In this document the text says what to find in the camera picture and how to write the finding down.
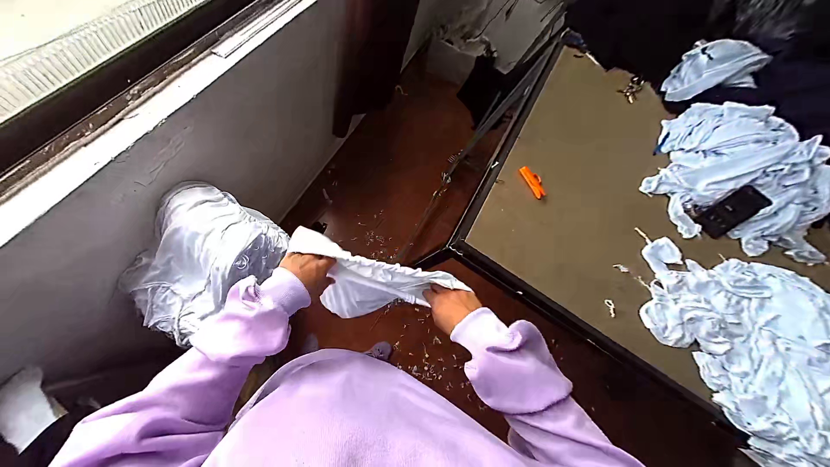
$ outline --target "gray tabletop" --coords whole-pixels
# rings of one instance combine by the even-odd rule
[[[648,87],[629,104],[618,90],[631,75],[605,72],[577,54],[562,51],[466,242],[708,401],[691,350],[663,346],[640,321],[639,308],[651,295],[637,276],[650,282],[653,275],[634,228],[652,239],[671,238],[686,258],[707,268],[720,263],[719,254],[750,258],[729,238],[682,239],[666,215],[668,198],[637,190],[668,163],[652,151],[660,120],[670,116]],[[519,175],[524,165],[542,178],[546,198],[533,197]],[[826,229],[809,240],[830,252]],[[751,260],[794,270],[830,289],[830,266],[795,263],[779,248]],[[615,304],[616,317],[606,299]]]

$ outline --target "hand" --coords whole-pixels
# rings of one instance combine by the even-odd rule
[[[311,300],[320,298],[325,288],[334,283],[334,279],[327,277],[337,260],[319,254],[288,253],[282,261],[280,268],[288,269],[305,286],[311,296]]]
[[[432,320],[438,329],[447,335],[452,333],[456,324],[468,314],[481,308],[475,293],[466,290],[451,290],[433,284],[430,290],[424,291],[423,297],[432,307]]]

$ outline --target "black phone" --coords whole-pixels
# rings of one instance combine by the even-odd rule
[[[691,217],[707,235],[719,238],[772,203],[754,186],[744,185]]]

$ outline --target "window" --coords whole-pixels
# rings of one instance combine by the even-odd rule
[[[249,7],[252,0],[0,3],[0,174],[21,169],[33,151],[200,38],[217,40],[220,25],[229,31],[251,16],[248,10],[276,2],[259,0],[257,8]]]

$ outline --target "wooden floor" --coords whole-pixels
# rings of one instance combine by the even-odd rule
[[[447,157],[472,135],[470,116],[455,97],[455,85],[428,75],[415,63],[407,69],[402,88],[387,109],[364,118],[283,220],[286,231],[320,220],[328,224],[326,235],[352,253],[402,260],[396,255],[439,185]],[[496,147],[503,131],[492,131],[471,164],[457,171],[437,217],[403,260],[448,238],[476,187],[488,151]],[[460,264],[445,263],[439,268],[475,289],[482,302],[508,324],[519,319],[533,322],[548,339],[563,373],[573,381],[576,401],[612,442],[645,465],[744,464],[732,432],[717,426],[702,409],[632,374],[590,342],[544,320]],[[506,438],[507,424],[481,404],[466,382],[461,364],[469,354],[432,325],[427,309],[402,305],[343,320],[315,304],[297,313],[291,326],[283,359],[296,355],[312,333],[322,348],[365,351],[375,342],[388,341],[397,348],[394,365],[415,366],[418,373],[425,362],[434,365],[442,378],[424,384]]]

